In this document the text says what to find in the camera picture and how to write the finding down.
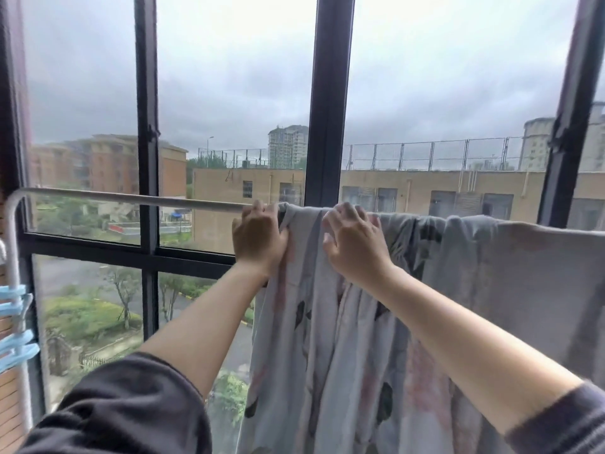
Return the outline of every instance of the wire fence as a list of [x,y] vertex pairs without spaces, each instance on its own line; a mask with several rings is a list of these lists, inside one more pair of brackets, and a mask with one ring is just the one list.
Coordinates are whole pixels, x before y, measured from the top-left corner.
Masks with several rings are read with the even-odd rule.
[[[465,138],[438,142],[366,143],[343,146],[341,168],[344,171],[543,171],[548,162],[546,137],[532,138],[521,159],[525,137]],[[211,151],[210,162],[218,159],[219,168],[306,169],[306,151],[294,154],[276,150],[231,149]],[[601,171],[602,158],[590,159],[584,171]]]

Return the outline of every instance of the window frame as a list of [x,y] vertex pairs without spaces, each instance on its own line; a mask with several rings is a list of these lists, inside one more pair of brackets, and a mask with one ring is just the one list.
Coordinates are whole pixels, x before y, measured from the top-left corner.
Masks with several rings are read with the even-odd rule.
[[[4,197],[28,184],[23,121],[26,90],[20,0],[0,0],[0,186]],[[338,201],[349,81],[354,0],[317,0],[312,92],[310,98],[304,205],[326,207]],[[605,0],[579,0],[562,94],[549,143],[549,159],[539,209],[539,224],[564,228],[599,77],[605,25]],[[156,0],[134,0],[139,191],[158,195],[158,122]],[[159,210],[140,206],[140,245],[118,244],[32,232],[26,209],[18,209],[19,257],[24,283],[36,293],[33,255],[94,261],[141,270],[143,331],[147,339],[159,327],[158,273],[220,278],[233,255],[193,251],[159,244]],[[38,338],[35,303],[28,325]],[[45,413],[43,357],[29,361],[34,421]]]

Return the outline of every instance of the patterned fabric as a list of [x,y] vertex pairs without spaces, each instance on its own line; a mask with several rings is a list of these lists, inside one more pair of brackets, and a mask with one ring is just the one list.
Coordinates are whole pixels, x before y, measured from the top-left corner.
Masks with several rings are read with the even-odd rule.
[[[509,452],[407,328],[331,268],[326,211],[287,206],[289,248],[256,297],[237,452]],[[381,220],[397,266],[605,384],[602,234],[489,217]]]

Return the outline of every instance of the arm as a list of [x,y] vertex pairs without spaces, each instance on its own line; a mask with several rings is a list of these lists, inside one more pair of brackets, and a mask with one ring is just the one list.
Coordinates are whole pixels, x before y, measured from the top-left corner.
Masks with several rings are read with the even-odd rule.
[[140,351],[170,363],[208,395],[246,308],[279,264],[287,238],[287,229],[279,232],[276,205],[256,201],[246,207],[233,221],[236,264]]
[[396,267],[377,216],[344,204],[324,222],[335,235],[324,237],[334,268],[404,322],[501,434],[582,384],[555,361]]

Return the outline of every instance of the hand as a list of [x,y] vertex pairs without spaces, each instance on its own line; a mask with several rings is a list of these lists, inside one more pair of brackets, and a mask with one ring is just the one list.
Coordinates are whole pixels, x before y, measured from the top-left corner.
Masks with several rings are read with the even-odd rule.
[[349,282],[372,291],[394,267],[377,215],[345,202],[326,213],[322,224],[335,236],[324,234],[330,263]]
[[277,204],[265,206],[255,200],[232,225],[235,259],[250,264],[266,278],[276,270],[288,244],[288,229],[279,232],[277,212]]

